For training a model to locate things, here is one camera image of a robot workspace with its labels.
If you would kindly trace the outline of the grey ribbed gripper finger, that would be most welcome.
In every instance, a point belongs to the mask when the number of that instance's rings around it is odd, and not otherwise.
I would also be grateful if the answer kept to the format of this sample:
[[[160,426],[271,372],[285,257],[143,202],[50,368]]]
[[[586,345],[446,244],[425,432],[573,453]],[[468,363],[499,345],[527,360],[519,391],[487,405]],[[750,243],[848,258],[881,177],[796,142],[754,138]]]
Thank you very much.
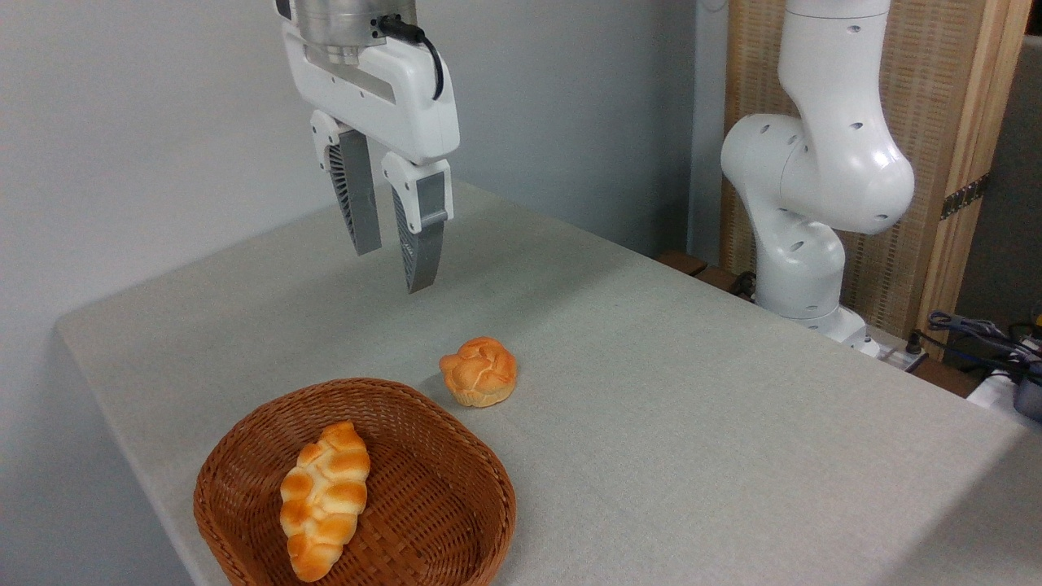
[[[407,292],[436,280],[445,223],[453,219],[453,179],[447,160],[413,164],[394,152],[381,160],[393,192]]]
[[[334,187],[355,252],[361,257],[380,249],[379,210],[367,137],[320,109],[311,116],[311,130],[317,162]]]

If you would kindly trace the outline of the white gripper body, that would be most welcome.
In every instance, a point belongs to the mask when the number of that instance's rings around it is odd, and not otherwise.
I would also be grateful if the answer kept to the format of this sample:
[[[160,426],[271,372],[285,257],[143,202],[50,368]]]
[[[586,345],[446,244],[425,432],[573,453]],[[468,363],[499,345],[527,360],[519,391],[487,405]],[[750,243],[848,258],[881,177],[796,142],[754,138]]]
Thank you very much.
[[[362,48],[358,63],[330,64],[282,23],[291,76],[306,103],[413,164],[430,164],[458,148],[457,104],[446,72],[439,99],[427,48],[391,38]]]

